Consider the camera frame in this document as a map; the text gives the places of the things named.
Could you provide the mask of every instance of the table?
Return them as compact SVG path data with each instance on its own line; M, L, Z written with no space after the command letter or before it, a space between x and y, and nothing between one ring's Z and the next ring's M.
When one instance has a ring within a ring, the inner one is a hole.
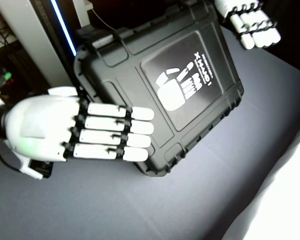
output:
M170 174L70 160L37 181L0 163L0 240L221 238L300 128L300 71L263 49L245 51L223 32L242 102Z

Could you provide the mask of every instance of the hard plastic carrying case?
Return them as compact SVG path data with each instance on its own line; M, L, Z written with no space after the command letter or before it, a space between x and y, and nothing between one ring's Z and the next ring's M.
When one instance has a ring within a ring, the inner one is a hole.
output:
M135 29L92 31L74 70L92 101L155 113L148 176L164 176L244 93L214 6L186 1Z

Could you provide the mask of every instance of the robotic hand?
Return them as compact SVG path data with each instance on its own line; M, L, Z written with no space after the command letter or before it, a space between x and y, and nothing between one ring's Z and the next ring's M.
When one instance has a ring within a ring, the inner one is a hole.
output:
M262 5L258 0L215 0L216 9L231 21L248 50L269 47L281 40L277 23L261 10Z
M65 162L68 158L148 158L154 126L151 109L89 103L74 87L52 88L9 108L0 101L0 140L19 158L20 172L36 179L43 174L31 161Z

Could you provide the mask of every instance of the robotic arm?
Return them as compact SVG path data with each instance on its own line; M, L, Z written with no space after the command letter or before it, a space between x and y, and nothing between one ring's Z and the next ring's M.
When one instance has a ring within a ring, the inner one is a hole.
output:
M242 45L250 50L277 44L281 36L277 23L261 10L258 0L215 0L215 7L225 21L230 21L237 31Z
M74 87L49 90L7 107L0 101L0 140L21 162L20 172L43 174L31 161L65 162L69 158L128 162L147 160L154 126L148 108L89 103Z

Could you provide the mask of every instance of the led light strip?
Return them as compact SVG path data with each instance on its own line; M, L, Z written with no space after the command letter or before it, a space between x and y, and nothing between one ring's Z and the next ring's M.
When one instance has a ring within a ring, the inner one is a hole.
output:
M72 43L72 40L71 40L71 38L70 38L69 32L68 32L68 30L67 30L67 27L66 27L66 25L65 25L65 22L64 22L64 20L63 20L63 18L62 18L62 16L61 16L61 13L60 13L59 8L58 8L57 2L56 2L56 0L51 0L51 3L52 3L52 6L53 6L53 8L54 8L54 11L55 11L55 13L56 13L56 16L57 16L58 19L59 19L59 22L60 22L60 24L61 24L62 30L63 30L64 35L65 35L65 37L66 37L66 40L68 41L68 44L69 44L69 46L70 46L70 48L71 48L71 51L72 51L73 55L76 56L76 55L77 55L77 51L76 51L76 49L75 49L74 44Z

